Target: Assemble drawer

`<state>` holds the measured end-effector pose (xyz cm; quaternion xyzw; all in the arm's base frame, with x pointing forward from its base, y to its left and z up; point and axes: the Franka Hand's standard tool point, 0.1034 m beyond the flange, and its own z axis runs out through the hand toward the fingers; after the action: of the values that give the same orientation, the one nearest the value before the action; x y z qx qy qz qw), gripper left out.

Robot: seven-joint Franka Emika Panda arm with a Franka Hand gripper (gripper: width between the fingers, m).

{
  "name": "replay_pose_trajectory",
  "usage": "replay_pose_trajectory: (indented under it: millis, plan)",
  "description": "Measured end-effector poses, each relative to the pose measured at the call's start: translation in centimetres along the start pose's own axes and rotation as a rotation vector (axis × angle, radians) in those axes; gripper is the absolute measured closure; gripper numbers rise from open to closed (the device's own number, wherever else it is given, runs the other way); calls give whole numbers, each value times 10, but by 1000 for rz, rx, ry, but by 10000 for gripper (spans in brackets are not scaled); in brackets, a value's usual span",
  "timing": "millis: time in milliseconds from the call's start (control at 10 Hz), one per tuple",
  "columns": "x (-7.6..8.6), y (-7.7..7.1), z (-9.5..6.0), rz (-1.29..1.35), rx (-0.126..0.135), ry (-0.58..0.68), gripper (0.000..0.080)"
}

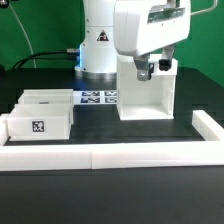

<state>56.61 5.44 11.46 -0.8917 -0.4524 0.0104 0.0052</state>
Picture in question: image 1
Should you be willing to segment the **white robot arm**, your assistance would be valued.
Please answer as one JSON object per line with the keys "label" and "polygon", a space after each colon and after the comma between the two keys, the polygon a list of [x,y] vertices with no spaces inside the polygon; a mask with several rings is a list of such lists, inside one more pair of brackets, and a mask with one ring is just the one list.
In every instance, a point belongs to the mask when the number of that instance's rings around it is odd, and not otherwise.
{"label": "white robot arm", "polygon": [[170,60],[190,30],[190,0],[83,0],[85,37],[76,74],[114,79],[117,57],[147,59],[155,50]]}

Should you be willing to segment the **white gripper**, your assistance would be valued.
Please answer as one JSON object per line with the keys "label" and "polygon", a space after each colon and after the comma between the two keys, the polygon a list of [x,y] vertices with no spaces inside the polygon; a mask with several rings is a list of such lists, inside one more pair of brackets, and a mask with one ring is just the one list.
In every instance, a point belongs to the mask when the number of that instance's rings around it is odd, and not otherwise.
{"label": "white gripper", "polygon": [[157,49],[164,47],[159,69],[171,69],[175,43],[189,35],[190,8],[190,0],[180,0],[177,4],[171,0],[116,1],[114,46],[118,54],[135,57],[139,81],[149,79],[149,62],[145,54]]}

